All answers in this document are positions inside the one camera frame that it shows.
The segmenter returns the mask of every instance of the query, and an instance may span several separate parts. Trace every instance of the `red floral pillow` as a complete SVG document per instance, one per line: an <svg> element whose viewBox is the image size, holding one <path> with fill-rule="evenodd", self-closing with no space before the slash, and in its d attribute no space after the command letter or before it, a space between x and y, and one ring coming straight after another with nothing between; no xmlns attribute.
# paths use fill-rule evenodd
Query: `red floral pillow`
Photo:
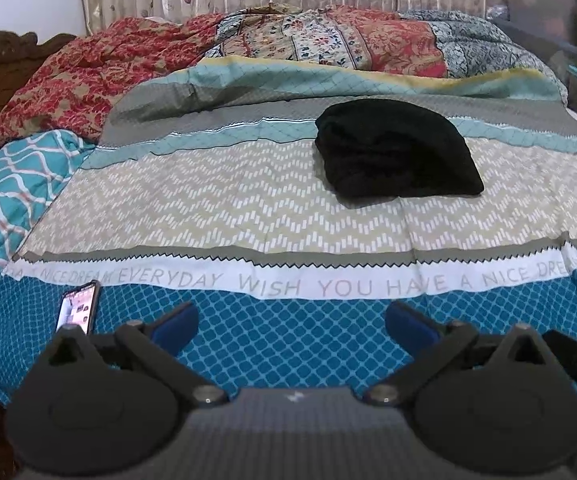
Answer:
<svg viewBox="0 0 577 480"><path fill-rule="evenodd" d="M50 56L0 113L0 146L56 128L89 142L133 86L193 65L214 45L223 14L186 25L124 18Z"/></svg>

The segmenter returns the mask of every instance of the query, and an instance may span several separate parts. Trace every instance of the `pillow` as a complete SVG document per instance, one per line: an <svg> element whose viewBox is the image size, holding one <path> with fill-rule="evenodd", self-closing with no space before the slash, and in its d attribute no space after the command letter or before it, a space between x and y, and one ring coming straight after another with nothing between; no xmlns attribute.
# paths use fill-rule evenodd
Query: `pillow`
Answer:
<svg viewBox="0 0 577 480"><path fill-rule="evenodd" d="M97 143L110 109L133 86L196 63L223 14L185 25L123 18L50 56L0 113L0 146L65 128Z"/></svg>
<svg viewBox="0 0 577 480"><path fill-rule="evenodd" d="M92 149L52 130L0 150L0 272Z"/></svg>

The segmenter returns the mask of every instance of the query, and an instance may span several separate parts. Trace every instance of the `zigzag pattern fabric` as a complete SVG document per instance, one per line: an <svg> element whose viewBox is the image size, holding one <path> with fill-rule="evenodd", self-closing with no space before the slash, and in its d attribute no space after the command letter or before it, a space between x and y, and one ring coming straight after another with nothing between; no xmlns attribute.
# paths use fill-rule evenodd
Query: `zigzag pattern fabric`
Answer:
<svg viewBox="0 0 577 480"><path fill-rule="evenodd" d="M0 272L92 148L72 132L51 130L0 150Z"/></svg>

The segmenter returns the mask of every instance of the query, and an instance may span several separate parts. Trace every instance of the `beige chevron pattern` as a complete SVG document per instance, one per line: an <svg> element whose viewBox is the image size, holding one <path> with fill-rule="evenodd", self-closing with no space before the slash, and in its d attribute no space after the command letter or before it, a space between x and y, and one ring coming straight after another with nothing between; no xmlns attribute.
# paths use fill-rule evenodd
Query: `beige chevron pattern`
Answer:
<svg viewBox="0 0 577 480"><path fill-rule="evenodd" d="M243 142L78 171L20 251L139 245L265 253L465 250L577 238L577 155L467 139L479 198L341 204L312 140Z"/></svg>

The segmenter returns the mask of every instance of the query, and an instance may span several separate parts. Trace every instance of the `smartphone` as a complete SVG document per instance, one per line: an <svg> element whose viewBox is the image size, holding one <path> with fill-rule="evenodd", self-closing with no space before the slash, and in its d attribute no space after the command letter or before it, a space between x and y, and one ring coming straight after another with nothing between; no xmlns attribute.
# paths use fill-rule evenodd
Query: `smartphone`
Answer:
<svg viewBox="0 0 577 480"><path fill-rule="evenodd" d="M82 327L85 334L88 334L92 329L99 295L100 282L96 280L66 292L62 296L55 330L59 330L66 323L75 323Z"/></svg>

